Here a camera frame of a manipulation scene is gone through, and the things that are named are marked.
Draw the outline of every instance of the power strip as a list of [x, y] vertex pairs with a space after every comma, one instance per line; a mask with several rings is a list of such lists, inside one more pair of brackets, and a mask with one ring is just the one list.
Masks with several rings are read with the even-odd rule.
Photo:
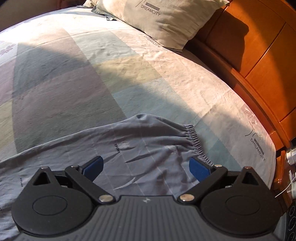
[[296, 182], [295, 181], [291, 185], [291, 196], [292, 196], [292, 199], [296, 199]]
[[296, 163], [296, 148], [288, 149], [286, 157], [289, 165], [294, 165]]

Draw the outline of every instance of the wooden furniture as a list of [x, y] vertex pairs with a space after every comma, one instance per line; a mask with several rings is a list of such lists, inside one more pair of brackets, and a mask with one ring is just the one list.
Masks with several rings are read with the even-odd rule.
[[6, 0], [0, 6], [0, 32], [29, 18], [56, 9], [57, 0]]
[[233, 0], [186, 48], [252, 109], [277, 150], [296, 137], [296, 11], [284, 0]]
[[64, 9], [68, 7], [75, 7], [83, 5], [85, 0], [57, 0], [57, 9]]
[[[274, 173], [274, 180], [271, 185], [271, 191], [273, 191], [274, 196], [279, 194], [290, 184], [289, 171], [294, 174], [296, 171], [296, 166], [290, 166], [286, 161], [286, 151], [281, 151], [281, 156], [276, 159], [276, 170]], [[288, 207], [292, 204], [291, 196], [291, 186], [287, 188], [286, 192], [277, 197], [278, 202], [282, 208], [282, 214], [284, 214]]]

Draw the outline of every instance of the printed logo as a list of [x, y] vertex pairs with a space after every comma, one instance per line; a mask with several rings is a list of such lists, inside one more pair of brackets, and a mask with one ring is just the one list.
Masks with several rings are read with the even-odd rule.
[[145, 202], [145, 203], [148, 203], [148, 202], [151, 201], [151, 199], [149, 199], [149, 198], [147, 197], [146, 199], [143, 199], [142, 201]]
[[115, 144], [115, 148], [116, 148], [117, 153], [120, 153], [120, 150], [119, 150], [119, 147], [117, 144]]
[[265, 161], [265, 158], [264, 158], [264, 151], [263, 151], [262, 147], [260, 146], [260, 144], [258, 143], [258, 141], [256, 140], [256, 138], [254, 137], [254, 135], [257, 135], [257, 136], [258, 136], [257, 133], [254, 133], [254, 134], [252, 135], [252, 137], [251, 137], [251, 142], [253, 143], [254, 147], [256, 148], [256, 150], [257, 150], [259, 156], [262, 158], [263, 161]]
[[152, 38], [150, 38], [147, 35], [144, 35], [144, 38], [146, 38], [148, 41], [150, 41], [153, 45], [155, 45], [156, 47], [161, 47], [157, 42], [155, 42]]
[[148, 3], [146, 2], [146, 0], [141, 0], [135, 7], [138, 7], [139, 5], [141, 4], [141, 8], [156, 15], [156, 16], [159, 16], [161, 15], [161, 13], [159, 13], [159, 10], [160, 8], [159, 7], [156, 7], [154, 6], [153, 4], [151, 3]]

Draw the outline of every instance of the pillow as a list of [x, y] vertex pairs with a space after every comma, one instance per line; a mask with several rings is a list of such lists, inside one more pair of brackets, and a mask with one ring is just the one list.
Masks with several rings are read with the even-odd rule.
[[86, 0], [83, 4], [84, 7], [93, 8], [99, 0]]
[[92, 12], [142, 30], [160, 45], [182, 50], [227, 0], [99, 0]]

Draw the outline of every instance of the flower print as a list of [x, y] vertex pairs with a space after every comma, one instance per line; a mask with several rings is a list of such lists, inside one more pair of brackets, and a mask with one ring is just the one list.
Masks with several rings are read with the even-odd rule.
[[246, 106], [244, 106], [243, 112], [245, 114], [247, 114], [248, 121], [249, 121], [250, 125], [252, 126], [252, 131], [251, 131], [251, 133], [252, 133], [254, 131], [254, 125], [257, 125], [258, 119], [257, 119], [256, 115]]
[[4, 55], [5, 53], [8, 53], [10, 50], [12, 50], [13, 46], [15, 46], [15, 44], [9, 45], [6, 47], [6, 49], [0, 50], [0, 55]]

